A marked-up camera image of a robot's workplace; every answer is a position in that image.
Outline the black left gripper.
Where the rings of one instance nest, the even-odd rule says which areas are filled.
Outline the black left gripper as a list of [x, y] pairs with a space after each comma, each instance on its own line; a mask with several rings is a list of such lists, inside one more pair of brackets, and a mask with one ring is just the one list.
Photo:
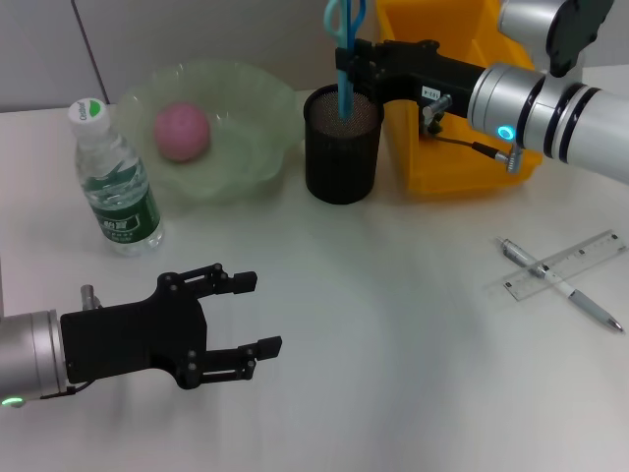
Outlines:
[[237, 348], [205, 352], [207, 324], [199, 298], [256, 290], [254, 271], [229, 275], [222, 264], [157, 279], [148, 298], [60, 317], [68, 380], [72, 384], [157, 369], [181, 388], [250, 381], [259, 362], [279, 355], [273, 336]]

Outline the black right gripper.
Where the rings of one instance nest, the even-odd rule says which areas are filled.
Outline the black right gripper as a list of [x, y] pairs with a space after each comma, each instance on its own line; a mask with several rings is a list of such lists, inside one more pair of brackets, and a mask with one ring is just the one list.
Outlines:
[[[472, 92], [485, 68], [442, 56], [438, 48], [435, 40], [372, 43], [357, 38], [352, 47], [335, 49], [335, 67], [347, 69], [354, 90], [370, 101], [426, 104], [423, 90], [434, 89], [451, 96], [448, 113], [466, 118]], [[350, 66], [356, 60], [375, 66]]]

